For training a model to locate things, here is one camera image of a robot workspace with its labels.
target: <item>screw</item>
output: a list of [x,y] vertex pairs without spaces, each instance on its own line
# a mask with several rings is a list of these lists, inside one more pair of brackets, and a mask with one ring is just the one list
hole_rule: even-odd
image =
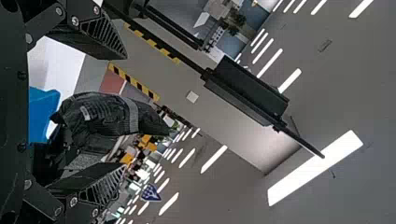
[[92,217],[97,217],[99,214],[99,210],[97,208],[93,209],[92,211]]
[[79,20],[77,17],[72,17],[72,23],[74,26],[79,26]]
[[62,207],[59,207],[55,210],[55,216],[58,217],[62,212]]
[[70,207],[76,206],[77,202],[78,202],[78,199],[76,197],[72,198],[72,200],[70,200]]
[[32,187],[32,180],[25,180],[24,190],[28,190]]
[[30,34],[26,34],[25,38],[26,38],[26,43],[32,44],[33,38],[32,38],[32,36]]
[[56,11],[56,14],[58,14],[58,16],[62,16],[62,14],[64,14],[64,12],[62,11],[62,9],[59,8],[59,7],[56,7],[56,8],[55,8],[55,11]]
[[94,8],[93,8],[93,12],[94,12],[96,15],[99,15],[99,12],[100,12],[99,7],[94,7]]
[[[18,78],[21,79],[21,80],[25,80],[26,79],[26,77],[20,77],[20,74],[18,74]],[[26,150],[26,143],[25,142],[20,143],[18,145],[18,147],[17,147],[17,150],[20,153],[24,152]]]

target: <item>yellow and black hazard stripe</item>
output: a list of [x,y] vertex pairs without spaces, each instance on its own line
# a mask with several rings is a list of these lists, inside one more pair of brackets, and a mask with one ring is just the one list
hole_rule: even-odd
[[119,75],[123,79],[125,79],[127,82],[129,82],[131,85],[135,86],[138,88],[140,91],[145,93],[149,98],[151,98],[154,102],[158,102],[160,100],[160,96],[155,93],[154,91],[151,91],[148,87],[143,85],[141,82],[136,80],[135,78],[129,76],[126,74],[122,69],[117,67],[114,63],[109,63],[108,64],[108,69],[115,74]]
[[177,65],[180,64],[181,60],[176,56],[175,53],[172,53],[173,51],[172,47],[161,41],[157,36],[150,33],[148,30],[146,30],[138,23],[134,22],[134,24],[131,25],[125,22],[124,27],[125,29],[131,31],[138,37],[142,38],[144,41],[146,41],[146,43],[148,43],[150,46],[158,50],[160,53],[162,53],[165,57],[170,59],[175,64]]

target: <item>blue sign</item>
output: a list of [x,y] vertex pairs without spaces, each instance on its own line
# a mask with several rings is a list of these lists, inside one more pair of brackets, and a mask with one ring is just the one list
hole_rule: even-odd
[[143,190],[141,198],[147,202],[160,202],[161,196],[158,194],[155,186],[148,184],[147,187]]

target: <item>blue bin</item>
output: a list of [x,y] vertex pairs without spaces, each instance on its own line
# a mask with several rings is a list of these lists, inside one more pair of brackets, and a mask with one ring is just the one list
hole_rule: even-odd
[[47,143],[50,116],[55,113],[61,94],[29,88],[29,143]]

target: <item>ceiling light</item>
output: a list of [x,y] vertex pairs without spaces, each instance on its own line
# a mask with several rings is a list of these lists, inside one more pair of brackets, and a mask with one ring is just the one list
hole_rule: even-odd
[[194,137],[195,137],[195,136],[198,134],[198,132],[199,132],[199,131],[201,131],[201,129],[200,129],[200,128],[199,128],[199,129],[197,129],[197,130],[195,131],[195,133],[193,133],[193,134],[192,134],[191,138],[194,138]]
[[190,135],[191,131],[192,131],[192,128],[190,128],[189,131],[186,133],[186,135],[184,135],[182,141],[186,140],[186,138]]
[[143,182],[143,184],[147,184],[149,182],[149,177]]
[[145,204],[143,204],[142,208],[140,208],[139,212],[137,212],[137,215],[140,216],[142,215],[142,213],[146,210],[146,208],[149,207],[149,202],[146,202]]
[[157,189],[157,193],[161,193],[161,191],[163,191],[163,189],[166,187],[166,185],[169,184],[169,181],[171,179],[167,178],[165,181],[163,181],[163,183],[160,185],[160,187]]
[[268,70],[268,68],[271,67],[271,65],[276,61],[276,59],[280,56],[280,54],[282,54],[282,52],[283,52],[283,49],[279,49],[275,53],[275,55],[270,59],[270,61],[268,61],[268,63],[262,68],[260,73],[257,75],[258,78],[260,78]]
[[366,9],[370,4],[372,4],[374,0],[363,0],[353,12],[349,15],[349,18],[358,18],[359,15]]
[[184,135],[184,132],[181,133],[181,135],[178,137],[178,139],[176,140],[176,142],[180,141],[180,139],[183,137],[183,135]]
[[160,173],[161,169],[162,169],[162,167],[160,166],[160,168],[158,168],[158,170],[154,173],[154,177]]
[[251,42],[250,46],[253,47],[254,44],[256,44],[256,42],[259,40],[260,36],[262,36],[262,34],[264,33],[265,29],[262,29],[258,35],[256,35],[256,38],[254,38],[253,42]]
[[172,158],[172,156],[175,154],[175,152],[176,152],[176,149],[174,148],[174,149],[172,150],[171,154],[169,154],[169,156],[168,156],[168,158],[167,158],[168,161]]
[[186,158],[184,158],[184,160],[180,163],[180,165],[178,166],[178,168],[180,169],[181,167],[184,166],[184,164],[186,164],[186,162],[191,158],[192,154],[194,154],[195,152],[195,148],[186,156]]
[[275,12],[275,11],[280,7],[280,4],[282,4],[282,2],[283,2],[283,0],[280,0],[280,1],[276,4],[276,6],[274,7],[273,12]]
[[259,59],[260,59],[260,57],[264,54],[264,52],[266,51],[266,50],[268,50],[270,47],[271,47],[271,45],[272,45],[272,43],[274,42],[274,39],[272,38],[272,39],[270,39],[270,41],[268,41],[268,43],[265,45],[265,47],[262,49],[262,51],[260,51],[260,53],[256,56],[256,58],[253,60],[253,64],[255,64]]
[[136,209],[137,205],[135,204],[134,207],[131,209],[131,211],[129,211],[129,216],[134,212],[134,210]]
[[227,146],[222,146],[216,153],[213,155],[203,166],[201,169],[201,174],[203,174],[226,150]]
[[176,156],[172,159],[172,163],[175,163],[175,161],[177,160],[177,158],[180,156],[180,154],[183,152],[183,148],[181,150],[178,151],[178,153],[176,154]]
[[312,10],[311,15],[316,15],[318,11],[323,7],[323,5],[327,2],[327,0],[321,0],[318,5]]
[[297,68],[293,74],[291,74],[288,79],[278,88],[280,93],[283,93],[302,73],[300,68]]
[[158,167],[160,167],[160,163],[158,162],[157,165],[155,165],[154,170],[152,170],[152,172],[156,172]]
[[363,142],[353,131],[345,133],[321,151],[326,156],[324,160],[319,157],[311,158],[269,188],[269,205],[278,203],[361,146]]
[[174,138],[174,140],[172,142],[175,143],[179,136],[180,136],[180,134],[176,135],[176,137]]
[[125,211],[123,212],[123,214],[126,215],[126,214],[129,212],[129,209],[131,209],[130,206],[128,206],[128,207],[125,209]]
[[238,59],[242,56],[242,53],[239,53],[238,56],[236,56],[235,60],[233,60],[234,62],[238,61]]
[[294,9],[293,13],[296,14],[300,9],[304,6],[307,0],[301,1],[300,5],[297,6],[297,8]]
[[294,4],[296,0],[291,0],[289,2],[289,4],[285,7],[285,9],[283,10],[283,13],[287,13],[289,11],[289,8]]
[[137,195],[136,197],[134,197],[133,203],[136,203],[138,199],[139,199],[139,195]]
[[157,177],[157,179],[155,179],[154,184],[157,184],[158,181],[160,181],[161,178],[163,178],[163,175],[165,175],[165,171],[162,171],[161,174]]
[[176,193],[171,199],[169,199],[169,201],[168,201],[166,204],[163,205],[163,207],[162,207],[161,210],[160,210],[159,216],[162,216],[163,213],[165,213],[166,210],[168,210],[168,208],[169,208],[170,206],[172,206],[172,204],[173,204],[175,201],[177,201],[177,198],[178,198],[178,193]]
[[256,52],[256,50],[259,48],[259,46],[262,44],[262,42],[264,41],[265,38],[267,38],[268,33],[265,33],[265,35],[262,37],[262,39],[260,39],[259,43],[253,48],[253,50],[251,51],[251,53]]

